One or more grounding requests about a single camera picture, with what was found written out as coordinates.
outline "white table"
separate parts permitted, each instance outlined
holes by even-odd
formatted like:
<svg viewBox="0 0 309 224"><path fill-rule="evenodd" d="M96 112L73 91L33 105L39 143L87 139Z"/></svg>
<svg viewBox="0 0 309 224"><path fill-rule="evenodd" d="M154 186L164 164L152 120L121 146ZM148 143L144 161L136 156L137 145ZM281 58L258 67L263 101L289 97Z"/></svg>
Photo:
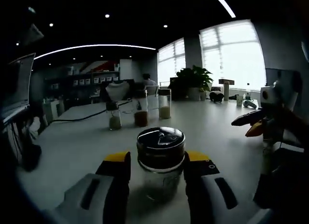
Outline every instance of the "white table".
<svg viewBox="0 0 309 224"><path fill-rule="evenodd" d="M132 109L132 104L120 107ZM105 109L102 103L73 107L60 119L76 119ZM142 217L136 216L135 191L142 185L136 162L136 137L149 127L171 126L186 136L186 149L207 154L236 195L239 205L228 215L217 217L217 223L246 223L258 210L252 202L260 176L262 138L245 137L249 125L231 126L239 115L251 111L236 107L235 101L214 104L206 101L173 102L172 118L158 120L158 110L149 113L148 127L134 127L133 114L122 113L122 129L109 131L106 114L81 122L53 123L37 139L42 148L39 166L31 173L20 170L18 176L29 197L40 209L53 209L63 201L64 192L87 173L95 173L104 157L131 151L132 167L127 223L190 223L185 183L181 182L174 200Z"/></svg>

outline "black ceiling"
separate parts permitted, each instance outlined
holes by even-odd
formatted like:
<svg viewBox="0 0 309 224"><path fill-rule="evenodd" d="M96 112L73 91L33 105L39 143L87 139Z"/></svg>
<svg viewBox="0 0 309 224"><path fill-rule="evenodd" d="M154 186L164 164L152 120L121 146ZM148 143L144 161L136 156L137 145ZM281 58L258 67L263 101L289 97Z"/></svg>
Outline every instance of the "black ceiling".
<svg viewBox="0 0 309 224"><path fill-rule="evenodd" d="M267 0L225 1L236 19L266 17L277 8L273 1L270 4ZM267 9L261 10L261 4ZM233 20L218 0L23 0L18 6L22 12L27 7L35 10L30 19L44 38L23 47L15 46L18 40L13 37L7 39L8 45L17 54L36 52L37 56L86 44L129 44L159 49L203 28ZM81 48L37 59L35 69L48 67L49 63L54 66L129 56L135 59L153 53L153 50L128 47Z"/></svg>

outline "table surface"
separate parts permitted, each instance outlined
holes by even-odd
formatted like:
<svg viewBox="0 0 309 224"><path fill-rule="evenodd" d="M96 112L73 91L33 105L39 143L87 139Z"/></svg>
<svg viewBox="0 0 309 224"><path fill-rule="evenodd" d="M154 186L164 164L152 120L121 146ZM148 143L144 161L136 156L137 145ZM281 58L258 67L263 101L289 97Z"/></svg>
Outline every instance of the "table surface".
<svg viewBox="0 0 309 224"><path fill-rule="evenodd" d="M216 223L246 223L258 211L252 198L260 176L263 143L262 137L245 137L248 125L234 127L231 122L251 109L236 107L236 101L173 102L172 118L159 120L156 98L149 107L150 123L143 128L133 125L131 103L120 107L123 127L117 131L108 130L106 113L80 122L52 123L35 142L42 148L37 169L18 171L30 199L39 209L53 209L63 201L67 189L87 173L96 172L106 155L130 151L127 223L190 223L184 180L174 199L164 206L154 207L139 197L143 180L136 160L136 137L150 127L170 126L185 134L187 150L200 151L213 160L235 193L239 205L233 212L216 216ZM72 107L59 118L77 119L104 109L103 103Z"/></svg>

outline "person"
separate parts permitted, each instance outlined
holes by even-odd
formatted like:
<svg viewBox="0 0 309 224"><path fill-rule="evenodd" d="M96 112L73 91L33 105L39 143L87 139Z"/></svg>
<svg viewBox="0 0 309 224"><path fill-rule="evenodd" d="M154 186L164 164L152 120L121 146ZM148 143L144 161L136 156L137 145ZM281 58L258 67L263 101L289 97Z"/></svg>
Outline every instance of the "person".
<svg viewBox="0 0 309 224"><path fill-rule="evenodd" d="M143 74L143 83L145 86L149 86L149 85L157 85L156 82L154 80L150 79L150 74L148 73L144 73Z"/></svg>

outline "window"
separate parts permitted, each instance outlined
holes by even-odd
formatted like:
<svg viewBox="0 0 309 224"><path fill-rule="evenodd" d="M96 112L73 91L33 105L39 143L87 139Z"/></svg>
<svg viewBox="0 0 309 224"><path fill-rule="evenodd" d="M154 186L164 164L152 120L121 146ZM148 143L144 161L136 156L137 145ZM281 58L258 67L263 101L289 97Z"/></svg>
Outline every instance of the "window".
<svg viewBox="0 0 309 224"><path fill-rule="evenodd" d="M219 86L221 78L234 80L230 87L235 89L260 91L265 86L263 54L250 20L221 24L200 34L203 67L213 73L213 86Z"/></svg>
<svg viewBox="0 0 309 224"><path fill-rule="evenodd" d="M162 49L158 53L158 82L161 86L168 86L169 79L176 77L176 73L185 68L184 42L179 39Z"/></svg>

